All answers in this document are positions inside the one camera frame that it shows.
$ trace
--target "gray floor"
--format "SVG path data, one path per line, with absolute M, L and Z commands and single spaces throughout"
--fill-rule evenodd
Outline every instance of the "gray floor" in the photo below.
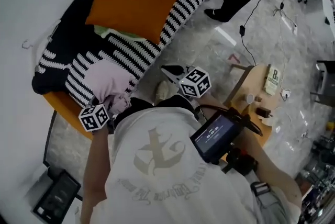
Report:
M 229 56 L 235 54 L 243 65 L 252 63 L 242 46 L 239 26 L 245 23 L 257 1 L 252 0 L 224 24 L 209 19 L 203 13 L 208 7 L 220 7 L 222 0 L 205 2 L 147 71 L 134 95 L 153 100 L 156 85 L 164 79 L 159 67 L 165 63 L 180 62 L 199 65 L 208 71 L 213 95 L 224 101 L 242 74 L 230 68 Z M 273 112 L 273 133 L 264 148 L 280 169 L 295 176 L 308 160 L 312 140 L 324 133 L 331 112 L 330 107 L 314 103 L 309 95 L 316 83 L 316 60 L 334 60 L 335 55 L 333 43 L 320 44 L 305 24 L 304 4 L 285 0 L 284 10 L 297 24 L 297 35 L 289 30 L 279 14 L 273 16 L 275 5 L 278 6 L 281 1 L 260 2 L 246 25 L 244 44 L 257 63 L 271 63 L 284 71 L 282 88 L 292 91 L 291 97 L 286 102 L 281 101 Z M 237 42 L 235 46 L 222 35 L 222 30 L 231 37 L 231 41 Z M 304 132 L 309 138 L 302 138 Z M 47 152 L 47 161 L 52 167 L 66 169 L 81 182 L 89 147 L 87 138 L 60 116 L 56 117 Z

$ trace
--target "pink cloth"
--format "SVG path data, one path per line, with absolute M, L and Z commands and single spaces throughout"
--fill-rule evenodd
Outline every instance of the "pink cloth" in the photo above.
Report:
M 120 66 L 102 59 L 88 67 L 85 83 L 92 89 L 93 94 L 102 103 L 108 96 L 111 98 L 112 114 L 122 113 L 130 107 L 130 97 L 125 93 L 129 81 L 135 77 Z

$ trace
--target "black and white blanket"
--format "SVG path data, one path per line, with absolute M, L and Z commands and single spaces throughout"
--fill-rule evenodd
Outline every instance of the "black and white blanket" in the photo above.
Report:
M 107 59 L 134 75 L 131 92 L 145 71 L 171 42 L 204 0 L 177 0 L 163 28 L 160 43 L 135 42 L 110 33 L 105 39 L 85 25 L 93 0 L 74 0 L 62 17 L 52 41 L 47 45 L 36 68 L 32 86 L 36 93 L 64 91 L 82 107 L 93 97 L 84 83 L 89 65 Z

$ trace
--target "device screen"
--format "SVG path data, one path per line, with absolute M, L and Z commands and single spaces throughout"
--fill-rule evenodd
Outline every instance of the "device screen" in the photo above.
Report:
M 220 115 L 195 139 L 195 143 L 203 153 L 206 153 L 232 126 L 233 123 L 229 119 Z

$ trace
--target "black shoe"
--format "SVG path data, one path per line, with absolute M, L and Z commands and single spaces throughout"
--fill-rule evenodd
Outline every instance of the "black shoe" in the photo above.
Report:
M 209 16 L 211 19 L 220 21 L 220 22 L 227 22 L 224 19 L 221 18 L 219 14 L 219 9 L 213 10 L 213 9 L 205 9 L 205 14 Z

